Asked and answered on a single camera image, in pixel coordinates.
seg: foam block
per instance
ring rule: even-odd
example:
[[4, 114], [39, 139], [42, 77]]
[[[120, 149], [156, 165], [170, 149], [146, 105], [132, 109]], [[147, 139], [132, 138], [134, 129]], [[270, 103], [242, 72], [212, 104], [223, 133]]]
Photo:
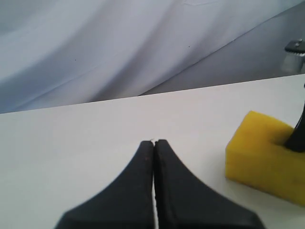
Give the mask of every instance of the foam block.
[[283, 146], [293, 130], [249, 112], [226, 147], [226, 177], [305, 206], [305, 153]]

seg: yellow sponge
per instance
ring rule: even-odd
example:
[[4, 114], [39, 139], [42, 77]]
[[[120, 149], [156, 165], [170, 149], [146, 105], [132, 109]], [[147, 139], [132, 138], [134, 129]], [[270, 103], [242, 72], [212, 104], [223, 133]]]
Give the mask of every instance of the yellow sponge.
[[283, 147], [293, 130], [275, 118], [249, 112], [226, 147], [226, 177], [305, 205], [305, 153]]

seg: white cloth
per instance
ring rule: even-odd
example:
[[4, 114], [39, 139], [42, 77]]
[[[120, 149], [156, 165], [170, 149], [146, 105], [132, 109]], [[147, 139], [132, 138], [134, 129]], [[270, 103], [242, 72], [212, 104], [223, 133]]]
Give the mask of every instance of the white cloth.
[[142, 94], [302, 0], [23, 2], [1, 3], [0, 112]]

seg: table surface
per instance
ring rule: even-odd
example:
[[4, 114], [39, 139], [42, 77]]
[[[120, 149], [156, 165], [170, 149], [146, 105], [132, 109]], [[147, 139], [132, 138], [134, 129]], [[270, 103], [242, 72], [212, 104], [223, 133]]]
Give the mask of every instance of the table surface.
[[142, 140], [167, 139], [217, 192], [268, 229], [300, 229], [305, 208], [228, 181], [225, 147], [250, 110], [295, 125], [305, 75], [0, 115], [0, 228], [53, 228], [100, 192]]

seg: sponge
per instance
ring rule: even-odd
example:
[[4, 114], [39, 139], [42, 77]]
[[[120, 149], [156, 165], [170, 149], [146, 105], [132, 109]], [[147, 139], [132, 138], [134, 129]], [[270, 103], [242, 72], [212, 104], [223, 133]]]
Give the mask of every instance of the sponge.
[[283, 146], [293, 130], [249, 112], [226, 147], [226, 177], [305, 206], [305, 153]]

